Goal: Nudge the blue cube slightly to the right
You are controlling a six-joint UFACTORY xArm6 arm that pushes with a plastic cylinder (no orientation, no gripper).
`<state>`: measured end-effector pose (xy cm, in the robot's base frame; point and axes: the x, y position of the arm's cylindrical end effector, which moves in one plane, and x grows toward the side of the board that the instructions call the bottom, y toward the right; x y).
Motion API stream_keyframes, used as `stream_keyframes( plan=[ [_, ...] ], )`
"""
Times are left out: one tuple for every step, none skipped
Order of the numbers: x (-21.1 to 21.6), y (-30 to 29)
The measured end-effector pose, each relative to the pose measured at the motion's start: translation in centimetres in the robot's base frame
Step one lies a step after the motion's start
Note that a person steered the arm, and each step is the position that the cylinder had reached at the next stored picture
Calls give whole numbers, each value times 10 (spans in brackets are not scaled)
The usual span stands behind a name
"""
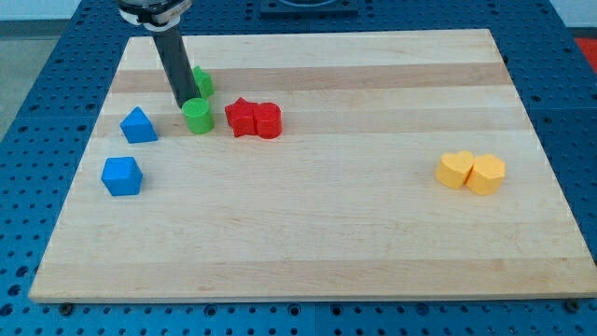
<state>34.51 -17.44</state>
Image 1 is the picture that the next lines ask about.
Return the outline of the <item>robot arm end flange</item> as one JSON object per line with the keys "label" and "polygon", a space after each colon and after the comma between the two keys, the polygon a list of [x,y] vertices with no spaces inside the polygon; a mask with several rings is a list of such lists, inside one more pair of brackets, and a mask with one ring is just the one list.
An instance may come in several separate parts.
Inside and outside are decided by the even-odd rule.
{"label": "robot arm end flange", "polygon": [[165,32],[180,23],[192,0],[117,0],[120,16],[126,22],[143,25],[151,32]]}

